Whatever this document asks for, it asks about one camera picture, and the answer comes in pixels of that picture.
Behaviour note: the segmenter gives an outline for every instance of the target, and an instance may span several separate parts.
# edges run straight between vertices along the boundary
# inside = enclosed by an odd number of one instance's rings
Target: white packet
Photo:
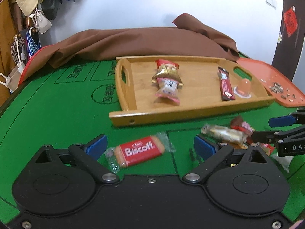
[[[271,157],[275,159],[287,173],[289,173],[289,165],[294,156],[279,157],[278,153],[276,153],[273,154]]]

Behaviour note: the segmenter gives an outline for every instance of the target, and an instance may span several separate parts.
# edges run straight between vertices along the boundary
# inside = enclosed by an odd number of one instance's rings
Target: biscoff cookie
[[[165,133],[157,133],[142,139],[120,144],[105,151],[105,156],[114,172],[158,157],[174,147]]]

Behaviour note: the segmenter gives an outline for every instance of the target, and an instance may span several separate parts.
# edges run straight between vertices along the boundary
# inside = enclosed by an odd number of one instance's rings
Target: white plastic bag
[[[11,93],[13,93],[18,88],[19,80],[20,80],[23,68],[24,68],[24,65],[23,66],[16,65],[15,68],[8,75],[8,77],[6,77],[2,73],[0,73],[0,75],[2,77],[4,77],[6,80],[5,83],[0,82],[0,84],[6,86],[11,91]]]
[[[289,165],[294,156],[279,157],[278,154],[276,153],[273,154],[271,157],[275,159],[287,173],[289,173]]]

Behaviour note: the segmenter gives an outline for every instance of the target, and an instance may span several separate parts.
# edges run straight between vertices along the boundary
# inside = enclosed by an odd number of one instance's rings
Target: blue gripper pad
[[[107,149],[107,136],[101,134],[83,146],[83,150],[94,160],[98,160]]]
[[[296,122],[292,115],[270,118],[268,121],[269,127],[291,126]]]
[[[203,160],[207,160],[218,151],[218,146],[207,138],[198,134],[194,138],[194,149]]]

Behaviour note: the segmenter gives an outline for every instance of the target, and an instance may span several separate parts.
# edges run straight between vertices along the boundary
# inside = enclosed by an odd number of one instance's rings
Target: white wall
[[[283,0],[274,9],[265,0],[75,0],[64,1],[43,44],[59,42],[86,29],[168,27],[189,13],[232,37],[240,51],[272,63]]]
[[[301,52],[301,56],[299,59],[298,66],[295,70],[295,74],[293,76],[292,82],[303,92],[305,93],[305,38],[303,42],[303,48]]]

